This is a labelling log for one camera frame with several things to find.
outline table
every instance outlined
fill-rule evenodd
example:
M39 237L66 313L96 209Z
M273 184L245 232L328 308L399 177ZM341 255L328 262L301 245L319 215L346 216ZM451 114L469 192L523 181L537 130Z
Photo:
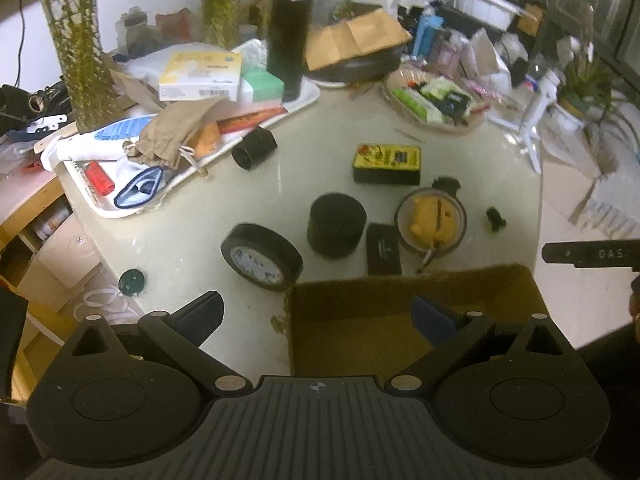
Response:
M347 91L323 91L319 101L273 127L276 152L253 171L230 156L209 165L174 189L156 210L123 219L91 211L71 177L59 165L65 193L106 265L119 276L131 267L146 275L137 301L146 312L173 312L207 290L225 300L220 328L201 348L254 383L263 374L288 374L287 338L278 327L284 295L252 285L233 272L220 244L233 226L255 222L292 242L304 259L300 281L366 275L364 237L343 260L317 256L306 242L312 202L339 191L356 197L368 221L392 223L411 186L356 184L351 161L363 142L422 147L422 186L441 175L455 176L468 215L460 247L433 264L436 269L470 269L517 262L533 269L540 224L542 180L503 131L485 123L467 136L423 131L400 118L382 95L371 91L350 102ZM508 222L491 232L485 210L496 207ZM418 259L404 253L404 272Z

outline person's hand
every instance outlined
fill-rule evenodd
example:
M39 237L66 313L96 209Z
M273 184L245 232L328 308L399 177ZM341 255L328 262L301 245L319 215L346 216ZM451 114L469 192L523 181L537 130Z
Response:
M640 276L631 283L631 298L629 299L629 314L634 320L636 341L640 343Z

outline drawer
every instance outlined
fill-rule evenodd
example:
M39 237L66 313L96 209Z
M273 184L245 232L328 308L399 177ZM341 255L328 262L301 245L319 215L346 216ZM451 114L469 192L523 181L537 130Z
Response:
M73 214L47 239L35 256L66 288L72 288L100 257Z

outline black cup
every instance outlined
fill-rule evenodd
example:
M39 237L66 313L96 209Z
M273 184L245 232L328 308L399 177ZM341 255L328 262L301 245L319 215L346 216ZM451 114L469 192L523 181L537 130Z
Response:
M311 206L306 240L322 256L343 258L358 247L366 223L360 202L342 193L328 193Z
M244 136L242 142L231 150L231 156L243 170L252 170L264 161L278 145L273 134L258 126Z

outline black cable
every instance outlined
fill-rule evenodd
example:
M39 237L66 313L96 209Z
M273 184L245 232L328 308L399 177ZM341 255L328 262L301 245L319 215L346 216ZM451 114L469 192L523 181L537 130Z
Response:
M18 47L18 73L15 77L15 87L18 87L20 85L20 72L22 72L22 48L24 47L24 32L26 30L22 0L18 0L18 10L20 11L20 19L22 20L22 37L20 38L20 47Z

